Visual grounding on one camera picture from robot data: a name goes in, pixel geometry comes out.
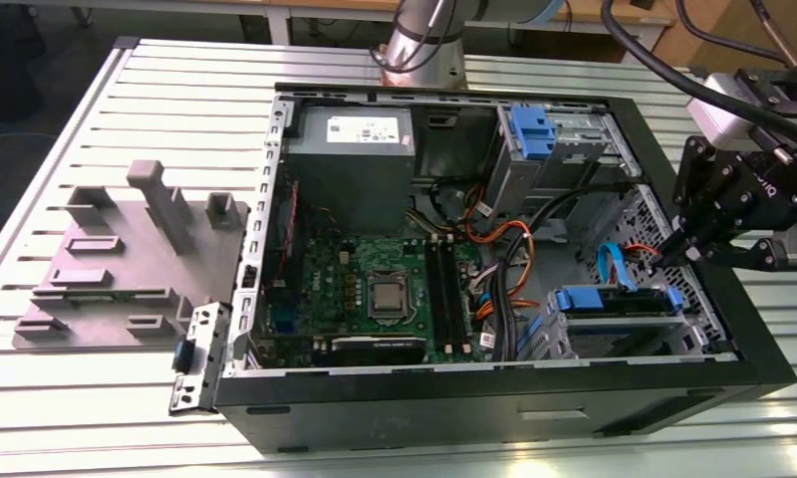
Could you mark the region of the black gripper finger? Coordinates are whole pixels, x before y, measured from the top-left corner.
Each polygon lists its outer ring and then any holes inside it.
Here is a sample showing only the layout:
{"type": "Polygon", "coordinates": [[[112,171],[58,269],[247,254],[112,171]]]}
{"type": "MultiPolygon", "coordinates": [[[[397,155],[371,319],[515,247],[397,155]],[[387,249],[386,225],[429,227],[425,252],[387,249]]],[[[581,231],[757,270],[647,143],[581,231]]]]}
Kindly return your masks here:
{"type": "Polygon", "coordinates": [[[682,149],[670,196],[677,206],[671,233],[657,248],[657,267],[677,266],[683,261],[685,251],[695,242],[695,234],[707,218],[702,190],[710,178],[713,155],[714,148],[705,137],[690,136],[682,149]]]}
{"type": "Polygon", "coordinates": [[[683,257],[731,269],[797,272],[797,237],[787,233],[774,233],[770,237],[758,239],[749,248],[729,243],[690,246],[683,251],[683,257]]]}

